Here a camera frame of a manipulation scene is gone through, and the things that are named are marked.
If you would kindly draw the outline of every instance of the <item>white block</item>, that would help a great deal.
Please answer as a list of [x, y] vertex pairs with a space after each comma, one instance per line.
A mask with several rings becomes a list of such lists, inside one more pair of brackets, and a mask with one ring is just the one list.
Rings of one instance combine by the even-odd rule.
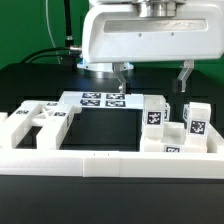
[[207, 103], [190, 103], [189, 119], [209, 121], [211, 116], [211, 105]]
[[143, 110], [143, 136], [152, 139], [163, 137], [165, 114], [165, 98], [163, 96], [145, 95]]
[[0, 145], [4, 148], [16, 148], [32, 127], [32, 117], [39, 114], [39, 104], [25, 104], [19, 107], [0, 125]]
[[84, 177], [119, 177], [119, 152], [92, 152], [83, 159]]
[[8, 118], [8, 113], [0, 113], [0, 124]]
[[144, 110], [165, 110], [166, 100], [161, 95], [144, 95]]
[[37, 135], [38, 150], [59, 149], [74, 117], [73, 106], [58, 105]]
[[120, 177], [223, 179], [224, 158], [208, 153], [120, 152]]
[[1, 150], [0, 174], [83, 176], [83, 151]]
[[206, 148], [211, 106], [205, 103], [190, 103], [186, 147]]
[[212, 125], [208, 128], [207, 147], [209, 153], [224, 153], [224, 139]]
[[140, 152], [163, 152], [164, 143], [160, 139], [150, 139], [141, 137]]
[[164, 122], [164, 138], [177, 137], [182, 142], [185, 139], [186, 131], [183, 123], [178, 122]]

